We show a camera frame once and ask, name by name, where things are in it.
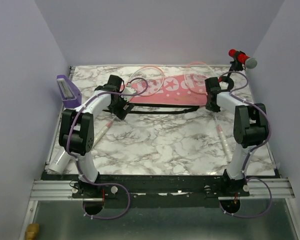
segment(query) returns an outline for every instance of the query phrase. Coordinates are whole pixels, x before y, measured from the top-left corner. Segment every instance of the screw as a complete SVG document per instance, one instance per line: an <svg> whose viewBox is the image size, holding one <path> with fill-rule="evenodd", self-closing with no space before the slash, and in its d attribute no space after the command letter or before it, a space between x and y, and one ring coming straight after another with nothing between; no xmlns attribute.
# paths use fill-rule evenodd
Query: screw
<svg viewBox="0 0 300 240"><path fill-rule="evenodd" d="M249 189L250 189L250 188L249 188L248 185L244 185L242 189L243 189L243 191L245 191L245 192L249 192Z"/></svg>
<svg viewBox="0 0 300 240"><path fill-rule="evenodd" d="M72 189L71 189L71 192L72 192L73 194L76 194L76 193L78 192L78 189L72 188Z"/></svg>
<svg viewBox="0 0 300 240"><path fill-rule="evenodd" d="M111 187L111 193L116 194L118 192L118 188L116 186Z"/></svg>

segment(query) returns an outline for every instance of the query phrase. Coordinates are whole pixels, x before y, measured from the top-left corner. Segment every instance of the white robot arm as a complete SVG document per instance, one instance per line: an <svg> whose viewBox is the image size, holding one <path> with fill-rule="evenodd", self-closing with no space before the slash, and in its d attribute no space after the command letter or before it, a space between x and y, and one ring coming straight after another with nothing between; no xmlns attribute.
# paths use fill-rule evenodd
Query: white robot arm
<svg viewBox="0 0 300 240"><path fill-rule="evenodd" d="M235 192L246 184L246 171L255 152L252 148L266 140L269 128L266 118L255 107L242 103L230 95L230 90L234 86L232 79L227 76L222 77L222 80L228 83L228 89L221 89L217 77L205 80L207 91L205 107L213 112L219 112L220 108L224 108L234 114L233 136L236 147L232 160L223 173L223 178L227 192ZM266 112L264 104L254 105Z"/></svg>
<svg viewBox="0 0 300 240"><path fill-rule="evenodd" d="M72 154L77 156L77 164L80 167L81 173L93 183L96 181L99 174L98 170L95 168L90 152L94 144L94 120L100 112L106 108L109 108L110 112L123 120L134 107L133 104L130 104L127 107L127 103L132 96L120 96L105 93L112 92L121 93L123 95L133 95L136 93L133 88L128 86L120 92L122 82L123 80L120 77L110 75L108 83L104 86L98 86L93 95L85 103L75 109L65 109L62 112L59 144L66 150L74 118L84 107L70 136L69 150ZM64 157L70 159L70 156L66 152ZM79 179L86 182L82 175L79 175Z"/></svg>

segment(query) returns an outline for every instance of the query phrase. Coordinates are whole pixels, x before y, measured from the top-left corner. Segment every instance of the purple block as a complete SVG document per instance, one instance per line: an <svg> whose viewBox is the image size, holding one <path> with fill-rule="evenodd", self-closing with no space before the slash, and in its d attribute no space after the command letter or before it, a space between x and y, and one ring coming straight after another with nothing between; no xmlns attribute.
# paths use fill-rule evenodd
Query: purple block
<svg viewBox="0 0 300 240"><path fill-rule="evenodd" d="M82 102L81 92L66 75L58 75L56 82L61 94L61 99L66 109L79 107Z"/></svg>

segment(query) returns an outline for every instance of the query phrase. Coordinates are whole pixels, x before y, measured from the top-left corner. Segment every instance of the white marble tabletop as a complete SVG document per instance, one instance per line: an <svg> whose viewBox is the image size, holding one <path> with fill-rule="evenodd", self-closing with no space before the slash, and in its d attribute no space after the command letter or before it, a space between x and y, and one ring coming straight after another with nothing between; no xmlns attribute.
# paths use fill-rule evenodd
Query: white marble tabletop
<svg viewBox="0 0 300 240"><path fill-rule="evenodd" d="M183 75L185 66L159 66L166 77ZM81 90L83 100L88 99L94 89L108 81L109 75L118 75L127 81L140 66L77 66L72 81ZM217 76L228 71L228 67L213 67ZM241 75L233 74L235 87L244 85ZM238 96L252 100L249 87L237 92ZM135 107L133 110L160 111L159 108ZM217 118L232 151L233 114L217 113ZM94 133L112 119L102 112L94 122ZM51 159L60 146L54 144ZM101 174L126 175L221 175L227 167L221 141L216 129L213 113L204 107L195 112L178 115L128 114L125 120L116 120L106 135L91 151L94 165ZM248 167L248 175L273 176L275 165L271 161L267 146L258 149ZM64 174L77 174L71 161Z"/></svg>

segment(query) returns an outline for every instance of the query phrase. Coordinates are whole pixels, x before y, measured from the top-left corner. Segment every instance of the lavender wall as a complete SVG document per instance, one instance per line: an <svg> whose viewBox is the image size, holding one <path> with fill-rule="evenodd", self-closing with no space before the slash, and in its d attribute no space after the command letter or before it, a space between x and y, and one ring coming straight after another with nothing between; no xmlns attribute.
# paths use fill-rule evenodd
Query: lavender wall
<svg viewBox="0 0 300 240"><path fill-rule="evenodd" d="M33 0L0 0L0 239L18 239L48 154L67 62Z"/></svg>
<svg viewBox="0 0 300 240"><path fill-rule="evenodd" d="M300 0L286 0L257 48L248 72L255 100L266 104L270 146L289 177L300 213Z"/></svg>
<svg viewBox="0 0 300 240"><path fill-rule="evenodd" d="M35 0L71 65L229 64L253 54L284 0Z"/></svg>

